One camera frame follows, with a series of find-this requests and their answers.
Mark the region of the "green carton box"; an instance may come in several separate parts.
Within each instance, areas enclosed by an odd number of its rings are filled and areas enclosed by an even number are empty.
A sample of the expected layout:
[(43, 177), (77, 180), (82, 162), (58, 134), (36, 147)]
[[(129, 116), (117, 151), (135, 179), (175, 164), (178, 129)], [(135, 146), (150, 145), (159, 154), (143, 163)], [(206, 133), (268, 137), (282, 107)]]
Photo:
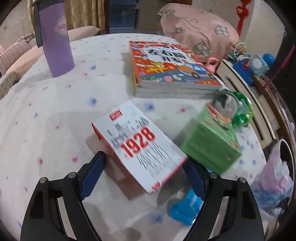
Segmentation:
[(180, 149), (219, 175), (242, 155), (231, 120), (223, 117), (210, 102), (199, 113)]

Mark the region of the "white trash bin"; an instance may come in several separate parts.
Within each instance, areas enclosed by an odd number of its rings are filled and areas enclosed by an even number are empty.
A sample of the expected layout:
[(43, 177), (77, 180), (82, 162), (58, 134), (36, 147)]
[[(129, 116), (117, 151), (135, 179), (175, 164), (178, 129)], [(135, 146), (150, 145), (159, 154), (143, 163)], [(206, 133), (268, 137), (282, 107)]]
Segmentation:
[(290, 149), (289, 144), (286, 140), (281, 138), (279, 141), (279, 149), (280, 149), (280, 158), (282, 161), (287, 162), (287, 166), (290, 172), (290, 178), (293, 181), (293, 188), (291, 197), (288, 199), (288, 205), (291, 206), (295, 202), (294, 193), (295, 193), (295, 162), (293, 159), (293, 154)]

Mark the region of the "pink kettlebell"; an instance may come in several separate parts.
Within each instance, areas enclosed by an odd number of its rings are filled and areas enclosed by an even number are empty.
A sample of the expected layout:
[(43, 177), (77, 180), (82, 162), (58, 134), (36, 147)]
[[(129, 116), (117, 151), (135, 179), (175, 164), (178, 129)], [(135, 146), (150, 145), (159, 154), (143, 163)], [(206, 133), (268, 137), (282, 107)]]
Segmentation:
[(212, 74), (215, 74), (219, 63), (220, 63), (219, 59), (214, 58), (214, 57), (210, 57), (210, 58), (208, 58), (208, 60), (207, 60), (207, 62), (205, 64), (205, 68), (209, 72), (211, 72)]

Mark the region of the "blue plastic brush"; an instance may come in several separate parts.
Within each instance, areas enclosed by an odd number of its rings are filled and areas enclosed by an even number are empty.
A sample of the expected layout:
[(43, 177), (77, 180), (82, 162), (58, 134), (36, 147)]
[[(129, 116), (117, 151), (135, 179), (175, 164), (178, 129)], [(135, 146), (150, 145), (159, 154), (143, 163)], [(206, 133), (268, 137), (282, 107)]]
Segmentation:
[(186, 226), (191, 226), (197, 218), (202, 204), (201, 198), (197, 197), (191, 188), (181, 201), (176, 202), (171, 207), (169, 215), (172, 219)]

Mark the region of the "red lantern decoration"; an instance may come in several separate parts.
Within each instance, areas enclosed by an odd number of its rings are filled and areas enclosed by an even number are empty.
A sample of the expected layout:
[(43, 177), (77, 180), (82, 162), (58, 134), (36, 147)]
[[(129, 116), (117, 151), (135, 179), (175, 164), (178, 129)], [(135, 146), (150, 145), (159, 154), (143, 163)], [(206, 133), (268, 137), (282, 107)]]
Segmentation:
[(241, 0), (241, 5), (236, 7), (236, 13), (239, 17), (239, 21), (237, 24), (237, 33), (241, 36), (244, 20), (249, 15), (248, 5), (250, 4), (251, 0)]

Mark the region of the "children's book stack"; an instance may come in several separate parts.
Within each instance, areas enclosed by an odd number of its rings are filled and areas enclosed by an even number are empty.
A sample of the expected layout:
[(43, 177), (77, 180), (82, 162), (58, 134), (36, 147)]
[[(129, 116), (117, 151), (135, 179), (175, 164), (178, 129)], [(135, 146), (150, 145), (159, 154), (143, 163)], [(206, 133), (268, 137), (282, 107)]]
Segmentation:
[(134, 95), (139, 98), (214, 97), (222, 82), (185, 46), (130, 41)]

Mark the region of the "white TV cabinet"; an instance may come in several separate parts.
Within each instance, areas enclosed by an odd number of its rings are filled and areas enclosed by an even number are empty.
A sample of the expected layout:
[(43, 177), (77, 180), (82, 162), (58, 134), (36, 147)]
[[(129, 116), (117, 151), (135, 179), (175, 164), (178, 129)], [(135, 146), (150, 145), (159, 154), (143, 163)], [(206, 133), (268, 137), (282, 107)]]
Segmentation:
[(250, 87), (227, 60), (222, 60), (216, 73), (231, 91), (241, 92), (251, 101), (254, 114), (250, 124), (262, 148), (281, 138), (292, 145), (287, 121), (273, 93), (269, 89), (257, 92), (262, 79), (255, 77), (255, 87)]

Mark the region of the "crushed green can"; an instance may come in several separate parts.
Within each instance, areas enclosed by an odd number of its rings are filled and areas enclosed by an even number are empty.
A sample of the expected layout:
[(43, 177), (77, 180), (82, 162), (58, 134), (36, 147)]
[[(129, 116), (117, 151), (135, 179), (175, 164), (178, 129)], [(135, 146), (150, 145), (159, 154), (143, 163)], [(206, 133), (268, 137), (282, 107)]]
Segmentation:
[(212, 106), (231, 120), (233, 128), (246, 127), (253, 118), (251, 101), (241, 92), (224, 89), (214, 98)]

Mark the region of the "pink hula hoop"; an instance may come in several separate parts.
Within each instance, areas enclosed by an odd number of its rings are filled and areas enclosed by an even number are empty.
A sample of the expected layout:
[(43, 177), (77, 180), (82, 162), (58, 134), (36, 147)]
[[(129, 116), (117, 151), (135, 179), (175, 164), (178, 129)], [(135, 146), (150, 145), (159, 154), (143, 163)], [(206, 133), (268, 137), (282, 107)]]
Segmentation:
[(287, 56), (278, 55), (271, 66), (269, 72), (267, 73), (268, 79), (264, 83), (264, 85), (261, 87), (261, 90), (266, 89), (274, 80), (279, 76), (281, 72), (283, 72), (284, 68), (288, 64), (288, 62), (291, 59), (291, 56), (293, 53), (287, 54)]

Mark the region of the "white red 1928 box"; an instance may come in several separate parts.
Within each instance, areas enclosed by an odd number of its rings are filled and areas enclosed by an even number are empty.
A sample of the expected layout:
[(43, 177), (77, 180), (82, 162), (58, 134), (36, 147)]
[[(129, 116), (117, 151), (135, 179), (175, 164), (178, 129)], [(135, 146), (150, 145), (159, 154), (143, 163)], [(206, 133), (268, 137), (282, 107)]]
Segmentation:
[(97, 137), (149, 194), (161, 189), (188, 160), (131, 101), (91, 125)]

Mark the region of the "pink plastic bag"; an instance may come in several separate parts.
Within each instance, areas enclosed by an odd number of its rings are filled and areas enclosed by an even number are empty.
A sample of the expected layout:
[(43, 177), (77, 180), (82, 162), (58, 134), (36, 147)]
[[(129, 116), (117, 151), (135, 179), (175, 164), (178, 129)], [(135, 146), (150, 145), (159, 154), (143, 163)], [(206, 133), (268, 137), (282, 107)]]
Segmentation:
[(259, 210), (277, 218), (285, 210), (281, 202), (291, 197), (292, 188), (287, 162), (281, 160), (277, 142), (271, 149), (266, 165), (251, 185)]

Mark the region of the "gold curtain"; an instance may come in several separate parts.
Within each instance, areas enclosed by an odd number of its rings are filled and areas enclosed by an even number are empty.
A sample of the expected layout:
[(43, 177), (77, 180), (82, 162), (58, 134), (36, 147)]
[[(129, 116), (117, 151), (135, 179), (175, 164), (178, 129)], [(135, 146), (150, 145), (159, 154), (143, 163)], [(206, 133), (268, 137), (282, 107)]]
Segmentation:
[(42, 1), (45, 4), (64, 4), (68, 30), (85, 26), (95, 26), (103, 33), (109, 32), (109, 1), (65, 0)]

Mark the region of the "purple water bottle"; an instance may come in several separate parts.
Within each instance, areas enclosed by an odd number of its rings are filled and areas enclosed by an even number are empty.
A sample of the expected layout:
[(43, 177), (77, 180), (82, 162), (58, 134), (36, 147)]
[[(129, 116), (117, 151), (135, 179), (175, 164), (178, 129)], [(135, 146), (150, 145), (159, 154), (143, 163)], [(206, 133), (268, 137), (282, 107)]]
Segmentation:
[(37, 46), (43, 48), (53, 77), (71, 71), (74, 59), (68, 36), (64, 1), (32, 3)]

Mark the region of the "blue toy set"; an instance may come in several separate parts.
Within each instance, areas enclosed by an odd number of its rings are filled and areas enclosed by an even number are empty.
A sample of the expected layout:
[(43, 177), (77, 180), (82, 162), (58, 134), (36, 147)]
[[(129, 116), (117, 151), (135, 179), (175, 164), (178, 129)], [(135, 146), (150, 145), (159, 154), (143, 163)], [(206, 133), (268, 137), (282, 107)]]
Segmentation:
[(247, 47), (243, 42), (237, 40), (231, 45), (231, 52), (227, 61), (233, 64), (232, 68), (249, 85), (253, 86), (253, 76), (260, 77), (269, 71), (274, 64), (274, 57), (265, 53), (263, 56), (255, 54), (251, 56), (247, 53)]

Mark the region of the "floral white tablecloth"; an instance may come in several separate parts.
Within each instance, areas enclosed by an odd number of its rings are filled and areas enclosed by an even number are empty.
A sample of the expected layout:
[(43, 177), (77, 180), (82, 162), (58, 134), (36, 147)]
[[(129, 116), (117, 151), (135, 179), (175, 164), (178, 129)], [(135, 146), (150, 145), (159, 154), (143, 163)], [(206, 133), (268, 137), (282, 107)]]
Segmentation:
[[(17, 240), (29, 200), (42, 177), (61, 179), (106, 151), (92, 123), (132, 101), (171, 140), (207, 104), (205, 99), (134, 96), (130, 42), (175, 44), (147, 34), (101, 35), (71, 43), (75, 68), (54, 78), (41, 57), (1, 100), (1, 221)], [(84, 207), (103, 240), (182, 240), (189, 228), (169, 216), (189, 189), (178, 171), (148, 194), (119, 161), (107, 167)]]

